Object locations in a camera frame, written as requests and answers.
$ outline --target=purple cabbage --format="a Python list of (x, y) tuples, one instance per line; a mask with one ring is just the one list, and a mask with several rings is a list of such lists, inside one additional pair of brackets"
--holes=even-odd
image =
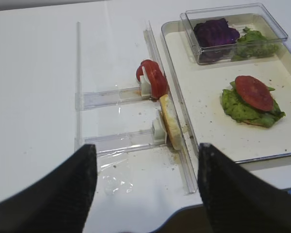
[[(230, 28), (225, 18), (208, 20), (205, 23), (198, 23), (194, 27), (194, 34), (201, 47), (235, 44), (240, 37), (239, 32)], [(207, 51), (202, 53), (200, 59), (203, 63), (218, 61), (224, 55), (229, 54), (230, 50)]]

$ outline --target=white table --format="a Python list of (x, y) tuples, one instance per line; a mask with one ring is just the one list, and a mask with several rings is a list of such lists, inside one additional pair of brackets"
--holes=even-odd
[[(104, 21), (119, 27), (131, 23), (142, 33), (149, 20), (169, 77), (163, 23), (179, 20), (186, 10), (252, 2), (109, 0), (0, 12), (0, 201), (42, 178), (74, 151), (77, 21), (82, 28), (92, 27), (87, 32), (94, 38)], [(261, 2), (291, 38), (291, 0)], [(144, 44), (140, 38), (136, 46)], [(112, 34), (106, 40), (112, 41)], [(91, 67), (83, 70), (86, 79)], [(157, 160), (170, 162), (159, 151), (129, 155), (130, 193), (108, 195), (99, 177), (84, 232), (149, 232), (180, 208), (202, 203), (198, 193), (186, 194), (176, 163), (161, 170)], [(245, 167), (278, 188), (291, 188), (291, 158)]]

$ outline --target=bread slice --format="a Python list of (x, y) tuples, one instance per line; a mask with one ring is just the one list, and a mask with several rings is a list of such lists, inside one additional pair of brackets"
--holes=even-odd
[(165, 127), (167, 129), (168, 137), (175, 150), (181, 150), (182, 148), (182, 136), (181, 130), (177, 121), (177, 113), (175, 106), (168, 96), (168, 94), (160, 98), (162, 114)]

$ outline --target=red tomato slice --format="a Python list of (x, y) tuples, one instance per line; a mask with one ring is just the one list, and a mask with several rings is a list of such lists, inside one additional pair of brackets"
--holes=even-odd
[(268, 112), (274, 101), (267, 86), (252, 76), (238, 76), (235, 79), (236, 91), (252, 107)]
[(142, 61), (140, 66), (137, 69), (137, 72), (136, 72), (136, 77), (137, 77), (137, 81), (138, 82), (140, 82), (140, 76), (143, 75), (142, 66), (145, 63), (150, 63), (152, 67), (154, 67), (157, 70), (160, 70), (159, 64), (157, 64), (156, 62), (153, 62), (153, 61), (151, 61), (149, 59), (146, 59), (146, 60)]
[(169, 87), (166, 77), (162, 74), (158, 64), (153, 65), (152, 62), (144, 62), (141, 67), (145, 67), (147, 77), (151, 83), (151, 97), (159, 99), (168, 93)]

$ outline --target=green lettuce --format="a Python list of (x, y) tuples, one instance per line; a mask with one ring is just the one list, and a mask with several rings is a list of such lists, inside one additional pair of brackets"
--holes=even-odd
[[(276, 44), (268, 44), (267, 38), (259, 31), (251, 30), (245, 27), (243, 30), (246, 34), (237, 40), (237, 48), (232, 61), (241, 61), (250, 57), (270, 57), (279, 49)], [(250, 42), (265, 41), (265, 44), (250, 45)]]
[(280, 110), (278, 103), (274, 99), (274, 108), (269, 112), (252, 107), (243, 101), (233, 84), (235, 83), (231, 83), (232, 90), (223, 90), (221, 104), (225, 114), (231, 116), (237, 122), (270, 128), (286, 115)]

